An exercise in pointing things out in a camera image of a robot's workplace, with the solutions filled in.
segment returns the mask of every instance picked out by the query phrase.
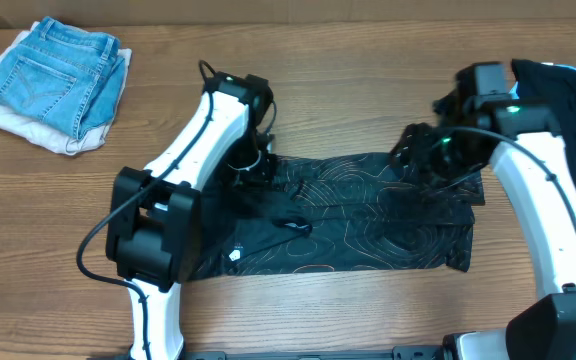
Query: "wooden tabletop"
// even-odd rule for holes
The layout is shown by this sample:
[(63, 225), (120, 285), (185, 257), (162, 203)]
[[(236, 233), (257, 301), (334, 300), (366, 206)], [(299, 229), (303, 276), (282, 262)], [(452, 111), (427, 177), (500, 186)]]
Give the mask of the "wooden tabletop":
[[(270, 79), (276, 152), (326, 158), (388, 151), (405, 125), (433, 122), (433, 100), (478, 61), (576, 66), (576, 20), (411, 21), (328, 25), (104, 28), (133, 49), (108, 142), (76, 157), (0, 130), (0, 359), (81, 359), (126, 352), (127, 291), (84, 277), (75, 252), (108, 212), (113, 178), (142, 168), (193, 115), (197, 60)], [(0, 30), (0, 53), (17, 31)], [(489, 170), (475, 208), (471, 270), (221, 277), (188, 284), (190, 350), (387, 349), (503, 327), (535, 301), (527, 246)], [(113, 275), (105, 235), (85, 262)]]

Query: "waistband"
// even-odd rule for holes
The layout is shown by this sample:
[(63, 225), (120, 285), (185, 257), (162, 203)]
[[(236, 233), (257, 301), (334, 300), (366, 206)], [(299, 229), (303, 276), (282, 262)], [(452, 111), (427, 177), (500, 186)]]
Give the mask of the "waistband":
[(65, 43), (90, 47), (100, 52), (103, 60), (116, 56), (121, 45), (116, 37), (102, 32), (87, 32), (79, 28), (64, 25), (59, 21), (47, 16), (35, 28), (42, 40), (51, 39)]

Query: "denim stack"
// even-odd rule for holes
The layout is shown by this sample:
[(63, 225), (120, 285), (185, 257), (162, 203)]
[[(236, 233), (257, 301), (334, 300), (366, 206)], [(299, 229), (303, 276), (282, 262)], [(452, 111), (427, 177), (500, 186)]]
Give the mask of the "denim stack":
[(68, 155), (103, 145), (130, 50), (50, 17), (15, 42), (0, 56), (0, 128)]

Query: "folded white garment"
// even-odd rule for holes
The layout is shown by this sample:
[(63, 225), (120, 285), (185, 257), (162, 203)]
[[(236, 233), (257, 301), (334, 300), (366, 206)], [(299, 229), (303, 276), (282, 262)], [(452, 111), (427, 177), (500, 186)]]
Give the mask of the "folded white garment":
[[(0, 63), (6, 54), (26, 36), (28, 36), (28, 34), (30, 34), (30, 31), (22, 31), (17, 35), (17, 38), (13, 41), (12, 45), (10, 45), (6, 51), (0, 55)], [(126, 77), (128, 75), (128, 65), (130, 64), (131, 55), (132, 50), (130, 49), (119, 50), (119, 56), (124, 58), (124, 64), (126, 66), (124, 80), (119, 92), (120, 98), (126, 86)], [(112, 120), (102, 126), (90, 129), (83, 139), (77, 141), (76, 139), (73, 139), (46, 124), (42, 124), (35, 119), (26, 116), (18, 115), (12, 109), (0, 105), (0, 129), (24, 137), (31, 143), (58, 154), (75, 155), (82, 151), (97, 149), (106, 143), (106, 135), (108, 134), (111, 125)]]

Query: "denim shorts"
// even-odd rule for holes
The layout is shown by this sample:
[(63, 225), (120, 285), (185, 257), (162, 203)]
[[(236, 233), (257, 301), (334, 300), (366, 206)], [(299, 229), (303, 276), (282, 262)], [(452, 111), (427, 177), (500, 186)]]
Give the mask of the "denim shorts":
[(0, 64), (0, 105), (82, 139), (114, 118), (125, 66), (112, 35), (46, 17)]

